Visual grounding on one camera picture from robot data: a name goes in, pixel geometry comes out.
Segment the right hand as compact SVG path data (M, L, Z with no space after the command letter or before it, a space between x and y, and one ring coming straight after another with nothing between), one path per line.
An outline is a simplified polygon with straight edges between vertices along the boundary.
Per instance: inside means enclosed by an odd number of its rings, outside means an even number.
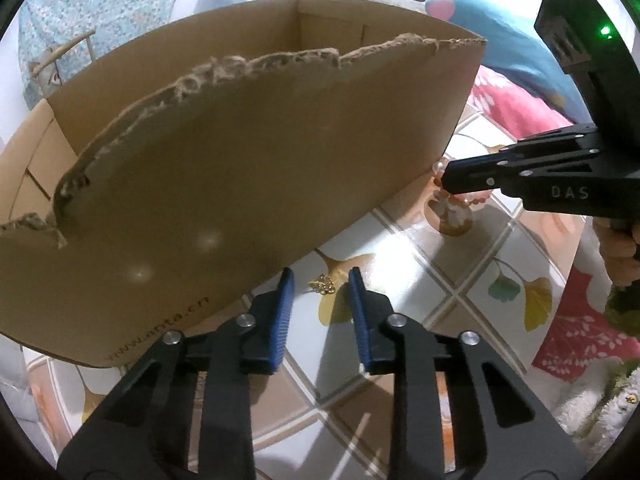
M611 220L593 218L592 226L599 241L599 252L608 277L618 287L627 287L640 278L639 261L634 258L639 248L639 225L630 234L612 229Z

